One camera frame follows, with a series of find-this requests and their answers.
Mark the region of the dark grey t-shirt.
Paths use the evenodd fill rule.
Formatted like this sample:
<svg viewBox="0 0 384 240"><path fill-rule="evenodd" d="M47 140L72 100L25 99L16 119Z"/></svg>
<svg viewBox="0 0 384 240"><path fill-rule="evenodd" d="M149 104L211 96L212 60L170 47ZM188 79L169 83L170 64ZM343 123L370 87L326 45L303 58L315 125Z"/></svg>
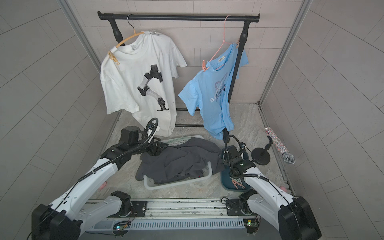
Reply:
<svg viewBox="0 0 384 240"><path fill-rule="evenodd" d="M135 179L143 181L147 176L158 184L201 178L208 163L212 165L213 175L225 169L220 148L215 143L195 137L184 144L167 147L158 156L143 153L140 160Z"/></svg>

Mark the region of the white t-shirt black print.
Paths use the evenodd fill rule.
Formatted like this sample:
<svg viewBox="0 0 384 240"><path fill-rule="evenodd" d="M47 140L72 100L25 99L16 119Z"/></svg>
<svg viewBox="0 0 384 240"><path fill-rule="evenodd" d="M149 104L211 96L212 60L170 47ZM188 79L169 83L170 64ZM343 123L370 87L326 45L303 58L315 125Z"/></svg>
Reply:
<svg viewBox="0 0 384 240"><path fill-rule="evenodd" d="M170 136L177 117L173 80L177 68L187 65L174 41L145 31L132 44L118 47L115 56L120 65L106 56L100 72L107 114L125 110L143 127L158 118L155 134Z"/></svg>

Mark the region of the light blue t-shirt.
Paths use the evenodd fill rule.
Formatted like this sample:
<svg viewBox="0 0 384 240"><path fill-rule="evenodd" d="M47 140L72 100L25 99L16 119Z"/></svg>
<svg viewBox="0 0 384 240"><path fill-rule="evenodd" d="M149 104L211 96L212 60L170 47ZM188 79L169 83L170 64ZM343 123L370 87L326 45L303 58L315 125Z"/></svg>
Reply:
<svg viewBox="0 0 384 240"><path fill-rule="evenodd" d="M223 139L223 130L232 131L235 127L231 117L228 95L235 69L238 48L231 44L218 58L206 63L201 70L179 93L190 115L196 108L204 121L204 128L215 139Z"/></svg>

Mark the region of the pink clothespin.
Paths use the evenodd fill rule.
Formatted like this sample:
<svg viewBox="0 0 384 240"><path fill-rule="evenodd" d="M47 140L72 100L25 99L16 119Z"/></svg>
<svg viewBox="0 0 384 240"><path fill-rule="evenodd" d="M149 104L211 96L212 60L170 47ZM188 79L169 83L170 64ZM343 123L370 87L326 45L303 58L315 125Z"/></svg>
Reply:
<svg viewBox="0 0 384 240"><path fill-rule="evenodd" d="M205 72L209 69L209 67L207 66L207 62L206 60L203 60L202 61L202 70Z"/></svg>

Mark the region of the yellow clothespin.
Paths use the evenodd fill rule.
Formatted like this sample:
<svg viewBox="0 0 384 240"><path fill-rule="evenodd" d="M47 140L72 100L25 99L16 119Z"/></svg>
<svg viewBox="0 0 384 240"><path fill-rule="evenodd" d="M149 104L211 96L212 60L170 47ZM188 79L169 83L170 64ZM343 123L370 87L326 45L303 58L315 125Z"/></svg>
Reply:
<svg viewBox="0 0 384 240"><path fill-rule="evenodd" d="M115 55L112 53L112 51L108 51L108 57L111 61L113 61L115 63L115 65L119 66L120 65L120 62L118 61L118 59L115 57Z"/></svg>

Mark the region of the white clothespin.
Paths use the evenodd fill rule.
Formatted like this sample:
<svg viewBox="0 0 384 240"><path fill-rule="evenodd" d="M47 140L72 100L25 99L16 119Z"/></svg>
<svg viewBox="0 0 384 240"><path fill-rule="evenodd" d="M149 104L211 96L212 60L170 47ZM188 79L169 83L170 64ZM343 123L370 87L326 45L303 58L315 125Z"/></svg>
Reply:
<svg viewBox="0 0 384 240"><path fill-rule="evenodd" d="M151 30L150 34L151 35L155 35L155 36L160 36L161 35L161 33L159 33L157 30Z"/></svg>

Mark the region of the pink wire hanger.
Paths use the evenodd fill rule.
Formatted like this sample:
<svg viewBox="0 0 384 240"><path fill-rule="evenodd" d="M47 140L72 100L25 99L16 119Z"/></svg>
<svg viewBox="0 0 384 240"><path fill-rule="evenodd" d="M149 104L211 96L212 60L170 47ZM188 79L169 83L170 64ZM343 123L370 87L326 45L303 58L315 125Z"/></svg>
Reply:
<svg viewBox="0 0 384 240"><path fill-rule="evenodd" d="M225 44L228 44L229 47L233 45L233 43L229 43L226 41L226 21L228 17L231 15L227 15L225 17L224 23L222 25L222 28L211 28L211 43L210 43L210 48L212 49L217 49L216 52L213 54L211 59L207 62L207 66L209 69L212 69L215 67L215 71L219 71L222 69L229 58L229 52L231 51L230 49L229 52L226 52L226 50L223 48Z"/></svg>

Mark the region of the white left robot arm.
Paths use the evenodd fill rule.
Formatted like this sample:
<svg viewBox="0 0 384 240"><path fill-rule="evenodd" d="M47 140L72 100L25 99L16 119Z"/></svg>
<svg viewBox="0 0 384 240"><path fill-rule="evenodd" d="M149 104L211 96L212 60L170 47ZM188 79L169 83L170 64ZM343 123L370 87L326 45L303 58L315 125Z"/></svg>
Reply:
<svg viewBox="0 0 384 240"><path fill-rule="evenodd" d="M33 210L31 240L77 240L101 220L133 214L130 195L115 191L105 200L85 209L84 205L102 184L119 171L133 155L159 155L168 145L154 136L159 124L152 118L144 130L136 126L122 129L121 139L107 149L96 164L63 195L49 205L40 204Z"/></svg>

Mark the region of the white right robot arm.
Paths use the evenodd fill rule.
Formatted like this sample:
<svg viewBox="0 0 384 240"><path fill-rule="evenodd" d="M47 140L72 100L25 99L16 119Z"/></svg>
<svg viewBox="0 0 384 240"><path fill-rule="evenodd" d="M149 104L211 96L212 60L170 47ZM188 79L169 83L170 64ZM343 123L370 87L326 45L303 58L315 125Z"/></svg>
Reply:
<svg viewBox="0 0 384 240"><path fill-rule="evenodd" d="M257 164L270 160L271 145L278 145L269 136L264 148L252 150L251 160L245 160L246 144L225 145L223 158L232 179L241 179L251 188L240 195L239 204L246 215L256 214L269 222L283 240L318 240L322 237L310 204L303 197L294 197L269 180Z"/></svg>

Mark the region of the glitter microphone on stand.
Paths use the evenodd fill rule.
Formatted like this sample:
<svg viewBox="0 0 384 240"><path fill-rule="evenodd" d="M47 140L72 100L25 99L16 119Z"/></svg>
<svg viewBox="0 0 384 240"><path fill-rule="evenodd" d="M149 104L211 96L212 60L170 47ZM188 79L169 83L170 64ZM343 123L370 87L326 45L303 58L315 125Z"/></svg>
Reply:
<svg viewBox="0 0 384 240"><path fill-rule="evenodd" d="M291 154L291 152L287 149L287 147L283 144L283 142L279 139L275 132L270 127L265 128L265 132L267 134L269 142L264 148L255 148L252 150L252 162L260 166L265 166L269 164L271 156L268 150L271 148L272 145L274 145L278 153L281 155L283 162L288 165L294 165L296 163L295 156Z"/></svg>

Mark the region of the teal clothespin tray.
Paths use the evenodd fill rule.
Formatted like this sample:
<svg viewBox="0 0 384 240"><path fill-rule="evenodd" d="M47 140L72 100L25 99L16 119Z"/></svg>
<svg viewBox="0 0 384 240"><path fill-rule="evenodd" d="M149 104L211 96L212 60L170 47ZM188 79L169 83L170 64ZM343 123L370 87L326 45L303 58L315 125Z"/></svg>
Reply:
<svg viewBox="0 0 384 240"><path fill-rule="evenodd" d="M238 152L239 149L239 147L235 146L228 146L228 148L231 149L231 151L234 148L236 152ZM247 151L245 151L245 153L243 151L240 156L244 161L249 162L249 155ZM224 166L225 169L221 171L221 183L224 189L233 192L243 192L251 188L251 186L249 186L244 179L233 179L230 177L230 167L228 161L224 161Z"/></svg>

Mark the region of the pink pig toy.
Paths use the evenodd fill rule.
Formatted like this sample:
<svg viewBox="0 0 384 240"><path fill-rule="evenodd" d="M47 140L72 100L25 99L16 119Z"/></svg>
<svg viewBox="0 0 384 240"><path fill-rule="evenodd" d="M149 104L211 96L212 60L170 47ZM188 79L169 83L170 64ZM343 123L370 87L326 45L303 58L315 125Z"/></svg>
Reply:
<svg viewBox="0 0 384 240"><path fill-rule="evenodd" d="M106 185L107 185L107 182L104 182L104 183L98 188L98 190L102 190Z"/></svg>

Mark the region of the black clothes rack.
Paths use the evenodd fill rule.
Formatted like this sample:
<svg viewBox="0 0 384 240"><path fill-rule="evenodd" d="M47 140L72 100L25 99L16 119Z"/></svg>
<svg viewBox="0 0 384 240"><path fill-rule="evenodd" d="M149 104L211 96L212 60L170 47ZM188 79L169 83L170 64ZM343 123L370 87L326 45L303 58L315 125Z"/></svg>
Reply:
<svg viewBox="0 0 384 240"><path fill-rule="evenodd" d="M112 13L101 13L98 11L98 16L100 20L106 20L110 23L113 34L118 42L118 44L113 47L110 51L115 55L118 47L123 46L128 40L137 37L143 32L135 33L128 38L124 38L119 27L116 23L116 20L144 20L144 21L206 21L206 22L224 22L226 16L205 16L205 15L154 15L154 14L112 14ZM249 26L251 23L258 23L260 20L260 15L257 16L230 16L228 17L228 22L243 22L243 30L240 35L240 45L237 50L237 58L234 65L231 85L228 87L228 102L231 101L233 94L234 85L237 79L238 71L240 68L241 58L243 55L244 47L248 39Z"/></svg>

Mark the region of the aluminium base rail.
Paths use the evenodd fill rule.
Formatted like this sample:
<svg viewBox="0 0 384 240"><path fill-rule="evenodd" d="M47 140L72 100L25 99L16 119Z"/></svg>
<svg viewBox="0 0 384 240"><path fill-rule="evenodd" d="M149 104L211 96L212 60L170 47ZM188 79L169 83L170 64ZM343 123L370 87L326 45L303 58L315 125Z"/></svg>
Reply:
<svg viewBox="0 0 384 240"><path fill-rule="evenodd" d="M303 238L311 227L303 198L293 199L288 206L278 207L274 213L267 202L257 195L249 198L250 212L237 199L159 199L132 201L130 211L120 214L121 201L115 196L96 202L86 202L76 214L68 218L81 221L81 233L111 231L123 235L128 231L148 230L206 230L246 229L257 231L263 220L283 236Z"/></svg>

